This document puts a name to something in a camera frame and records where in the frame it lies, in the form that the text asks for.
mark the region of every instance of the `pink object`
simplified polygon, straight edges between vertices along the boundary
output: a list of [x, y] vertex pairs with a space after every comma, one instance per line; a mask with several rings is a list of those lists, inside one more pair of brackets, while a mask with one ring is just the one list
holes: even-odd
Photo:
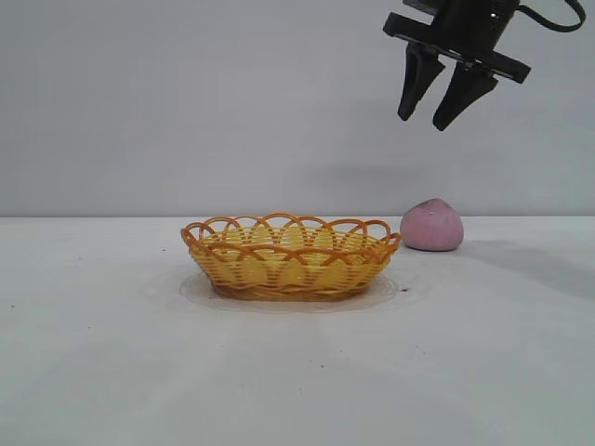
[[403, 243], [421, 251], [453, 251], [463, 242], [463, 222], [459, 214], [434, 198], [410, 209], [401, 220]]

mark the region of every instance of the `white table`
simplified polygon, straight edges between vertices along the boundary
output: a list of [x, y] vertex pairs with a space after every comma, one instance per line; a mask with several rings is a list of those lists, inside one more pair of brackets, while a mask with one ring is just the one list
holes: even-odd
[[0, 220], [0, 444], [595, 445], [595, 218], [466, 218], [330, 307], [217, 297], [191, 221]]

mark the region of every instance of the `wicker basket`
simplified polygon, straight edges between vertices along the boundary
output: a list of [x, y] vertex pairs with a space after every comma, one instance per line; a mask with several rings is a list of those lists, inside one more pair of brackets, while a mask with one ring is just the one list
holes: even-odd
[[[386, 236], [369, 235], [372, 226]], [[217, 216], [188, 225], [181, 235], [218, 293], [267, 301], [330, 302], [356, 295], [390, 263], [401, 241], [381, 220], [326, 222], [285, 213]]]

